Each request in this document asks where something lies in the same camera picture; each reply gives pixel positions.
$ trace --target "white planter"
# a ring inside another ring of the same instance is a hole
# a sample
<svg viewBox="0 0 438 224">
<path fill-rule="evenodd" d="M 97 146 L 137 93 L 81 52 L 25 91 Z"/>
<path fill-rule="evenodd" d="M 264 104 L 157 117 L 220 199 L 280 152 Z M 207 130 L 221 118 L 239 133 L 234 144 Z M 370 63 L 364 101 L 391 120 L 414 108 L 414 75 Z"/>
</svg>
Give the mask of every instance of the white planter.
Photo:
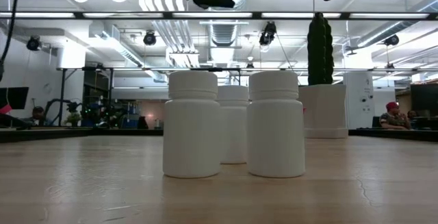
<svg viewBox="0 0 438 224">
<path fill-rule="evenodd" d="M 299 89 L 306 138 L 346 138 L 346 86 L 318 84 Z"/>
</svg>

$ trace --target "ceiling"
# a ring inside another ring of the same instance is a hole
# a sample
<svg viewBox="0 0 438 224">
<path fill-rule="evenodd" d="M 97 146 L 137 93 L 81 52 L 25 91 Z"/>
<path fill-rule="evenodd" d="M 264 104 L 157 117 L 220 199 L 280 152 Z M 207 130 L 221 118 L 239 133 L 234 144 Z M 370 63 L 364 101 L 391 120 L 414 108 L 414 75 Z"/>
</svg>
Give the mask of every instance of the ceiling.
<svg viewBox="0 0 438 224">
<path fill-rule="evenodd" d="M 409 8 L 423 0 L 246 0 L 243 10 L 247 11 L 299 11 L 299 12 L 406 12 Z M 191 2 L 185 2 L 189 11 L 197 11 Z M 8 0 L 0 0 L 0 10 L 8 10 Z M 18 10 L 37 11 L 74 11 L 85 10 L 91 12 L 100 11 L 141 11 L 138 0 L 126 0 L 122 3 L 112 0 L 88 0 L 85 3 L 77 3 L 73 0 L 19 0 Z M 124 66 L 125 59 L 115 50 L 94 43 L 95 40 L 88 39 L 88 28 L 92 21 L 18 21 L 20 27 L 31 28 L 60 28 L 65 29 L 72 35 L 82 39 L 93 48 L 94 53 L 87 54 L 87 60 L 99 61 L 107 66 Z M 190 34 L 194 46 L 199 52 L 200 62 L 211 62 L 209 52 L 209 38 L 206 25 L 200 25 L 200 21 L 189 21 Z M 238 29 L 237 44 L 233 61 L 245 65 L 249 56 L 254 58 L 257 66 L 279 67 L 285 66 L 287 59 L 295 67 L 307 66 L 306 36 L 310 21 L 275 21 L 278 37 L 270 45 L 266 53 L 260 51 L 258 38 L 266 21 L 247 21 L 246 25 L 240 25 Z M 115 25 L 121 32 L 121 40 L 129 45 L 131 50 L 138 55 L 145 57 L 155 66 L 165 66 L 166 48 L 164 41 L 158 36 L 157 44 L 145 46 L 142 38 L 146 30 L 155 29 L 151 21 L 128 21 L 114 20 L 106 21 Z M 386 21 L 331 21 L 334 43 L 348 44 L 349 39 L 364 36 Z M 382 45 L 374 45 L 366 49 L 372 56 L 374 66 L 385 66 L 387 61 L 392 61 L 415 55 L 427 48 L 437 46 L 437 33 L 421 38 L 422 35 L 432 32 L 438 28 L 437 22 L 420 22 L 400 33 L 400 44 L 393 49 L 390 47 L 386 54 L 386 48 Z M 345 51 L 340 45 L 335 45 L 335 65 L 345 66 Z M 438 51 L 431 51 L 423 58 L 405 62 L 400 67 L 411 68 L 421 64 L 438 62 Z"/>
</svg>

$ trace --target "table surface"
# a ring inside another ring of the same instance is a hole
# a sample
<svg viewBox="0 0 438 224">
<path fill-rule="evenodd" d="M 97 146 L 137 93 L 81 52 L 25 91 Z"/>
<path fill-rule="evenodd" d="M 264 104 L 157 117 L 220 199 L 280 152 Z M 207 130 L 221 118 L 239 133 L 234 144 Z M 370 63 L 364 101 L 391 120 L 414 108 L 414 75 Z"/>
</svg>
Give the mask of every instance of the table surface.
<svg viewBox="0 0 438 224">
<path fill-rule="evenodd" d="M 0 219 L 34 223 L 436 223 L 438 145 L 308 140 L 293 179 L 224 165 L 205 179 L 162 174 L 162 137 L 0 144 Z"/>
</svg>

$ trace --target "red hat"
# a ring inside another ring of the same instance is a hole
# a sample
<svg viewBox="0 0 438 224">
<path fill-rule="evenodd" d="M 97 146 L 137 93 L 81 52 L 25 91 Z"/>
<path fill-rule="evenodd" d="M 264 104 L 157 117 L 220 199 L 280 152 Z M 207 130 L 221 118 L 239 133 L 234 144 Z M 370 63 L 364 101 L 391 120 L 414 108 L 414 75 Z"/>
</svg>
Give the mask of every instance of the red hat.
<svg viewBox="0 0 438 224">
<path fill-rule="evenodd" d="M 398 108 L 398 104 L 395 101 L 392 101 L 386 105 L 386 110 L 390 111 L 393 108 Z"/>
</svg>

